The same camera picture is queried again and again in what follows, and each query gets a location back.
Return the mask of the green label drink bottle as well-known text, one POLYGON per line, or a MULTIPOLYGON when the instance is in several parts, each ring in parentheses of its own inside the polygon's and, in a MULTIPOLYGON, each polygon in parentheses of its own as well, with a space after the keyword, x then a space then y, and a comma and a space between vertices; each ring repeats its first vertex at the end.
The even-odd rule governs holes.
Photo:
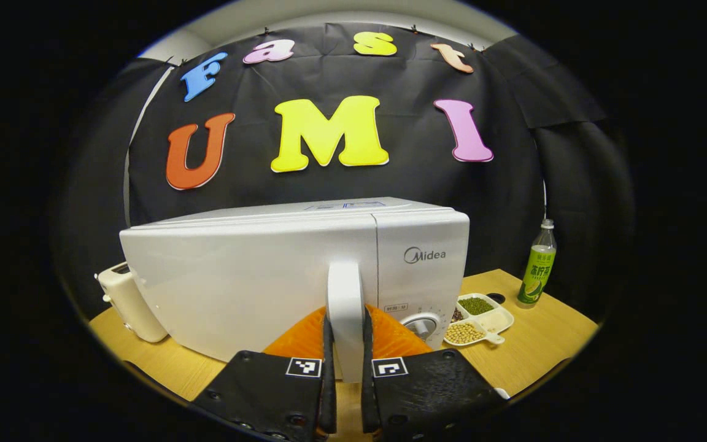
POLYGON ((544 219, 541 231, 532 243, 516 300, 520 308, 535 307, 547 285, 558 250, 554 227, 553 219, 544 219))

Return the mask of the pile of white grains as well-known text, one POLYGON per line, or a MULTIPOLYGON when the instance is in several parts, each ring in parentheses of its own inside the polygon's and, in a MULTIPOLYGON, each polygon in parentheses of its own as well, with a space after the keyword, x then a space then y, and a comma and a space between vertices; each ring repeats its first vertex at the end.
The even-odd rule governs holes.
POLYGON ((500 334, 514 323, 514 317, 505 310, 491 311, 479 318, 479 324, 489 333, 500 334))

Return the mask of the pile of yellow soybeans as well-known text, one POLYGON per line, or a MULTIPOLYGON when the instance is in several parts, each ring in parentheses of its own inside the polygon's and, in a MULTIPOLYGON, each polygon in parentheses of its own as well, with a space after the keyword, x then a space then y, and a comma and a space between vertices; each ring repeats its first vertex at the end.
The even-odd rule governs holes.
POLYGON ((469 345, 484 339, 486 332, 482 331, 475 322, 455 322, 450 324, 444 340, 451 345, 469 345))

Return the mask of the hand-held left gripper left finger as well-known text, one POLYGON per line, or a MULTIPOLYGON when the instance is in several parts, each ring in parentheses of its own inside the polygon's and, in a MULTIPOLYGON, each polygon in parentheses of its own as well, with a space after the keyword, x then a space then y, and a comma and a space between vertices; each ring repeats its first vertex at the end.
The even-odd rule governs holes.
POLYGON ((264 352, 237 352, 191 405, 280 442, 326 442, 338 431, 332 344, 322 307, 264 352))

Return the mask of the white divided dish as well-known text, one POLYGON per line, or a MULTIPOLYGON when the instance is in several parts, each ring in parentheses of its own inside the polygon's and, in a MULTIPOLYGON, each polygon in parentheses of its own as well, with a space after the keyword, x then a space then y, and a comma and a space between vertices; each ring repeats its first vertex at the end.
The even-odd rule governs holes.
POLYGON ((480 341, 475 342, 475 343, 472 343, 472 344, 480 343, 480 342, 483 342, 483 341, 486 341, 486 342, 488 342, 489 344, 493 344, 493 345, 500 345, 500 344, 503 344, 503 342, 505 342, 505 339, 504 339, 504 338, 502 337, 502 335, 501 335, 502 332, 501 332, 500 334, 489 333, 489 332, 487 332, 486 330, 484 330, 484 329, 482 328, 482 326, 479 324, 479 318, 480 318, 480 316, 483 316, 483 314, 477 314, 476 316, 471 316, 471 315, 468 314, 462 307, 460 307, 460 305, 458 304, 459 299, 461 299, 461 298, 462 298, 462 299, 465 299, 465 298, 471 298, 471 297, 483 298, 484 300, 488 301, 489 304, 493 305, 493 307, 494 307, 493 311, 498 311, 498 310, 505 310, 505 311, 508 311, 508 310, 505 309, 505 308, 503 308, 501 304, 497 304, 497 303, 494 302, 493 300, 489 299, 486 295, 481 294, 481 293, 469 293, 469 294, 462 295, 462 296, 458 297, 458 300, 457 300, 457 307, 455 307, 455 308, 459 308, 459 309, 462 311, 462 313, 463 313, 463 315, 464 315, 464 317, 465 317, 465 319, 461 320, 460 322, 463 322, 463 324, 465 324, 466 322, 475 322, 475 324, 476 324, 478 327, 480 327, 483 332, 486 332, 486 336, 485 336, 484 339, 481 339, 480 341))

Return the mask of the white toaster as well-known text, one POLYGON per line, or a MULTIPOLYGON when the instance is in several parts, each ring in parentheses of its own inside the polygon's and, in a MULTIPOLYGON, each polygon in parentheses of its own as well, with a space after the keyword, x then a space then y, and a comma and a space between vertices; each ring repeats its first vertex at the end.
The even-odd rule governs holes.
POLYGON ((127 330, 148 343, 159 343, 168 336, 141 296, 127 262, 104 269, 95 279, 103 291, 103 302, 114 308, 127 330))

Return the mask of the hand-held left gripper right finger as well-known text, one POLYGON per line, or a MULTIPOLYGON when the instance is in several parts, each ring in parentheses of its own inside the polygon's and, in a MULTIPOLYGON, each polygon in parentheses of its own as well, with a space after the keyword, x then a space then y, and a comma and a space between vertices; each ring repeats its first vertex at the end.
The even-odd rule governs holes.
POLYGON ((362 431, 373 442, 474 442, 508 401, 458 350, 376 357, 376 312, 365 308, 362 431))

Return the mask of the white microwave oven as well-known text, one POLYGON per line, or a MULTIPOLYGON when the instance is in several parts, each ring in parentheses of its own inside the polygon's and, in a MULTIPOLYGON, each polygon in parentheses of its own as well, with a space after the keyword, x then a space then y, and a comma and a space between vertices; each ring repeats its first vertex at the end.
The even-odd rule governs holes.
POLYGON ((363 378, 368 306, 440 347, 468 243, 466 214, 400 198, 219 209, 120 232, 136 286, 174 341, 228 362, 325 308, 346 383, 363 378))

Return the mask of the pile of green mung beans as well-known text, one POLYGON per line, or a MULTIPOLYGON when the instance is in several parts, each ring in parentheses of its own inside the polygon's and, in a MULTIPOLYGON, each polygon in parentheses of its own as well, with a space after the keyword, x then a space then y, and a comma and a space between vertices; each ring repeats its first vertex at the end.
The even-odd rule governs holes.
POLYGON ((477 314, 485 314, 489 311, 493 311, 493 305, 489 304, 488 301, 483 298, 471 297, 465 299, 459 299, 458 304, 471 316, 476 316, 477 314))

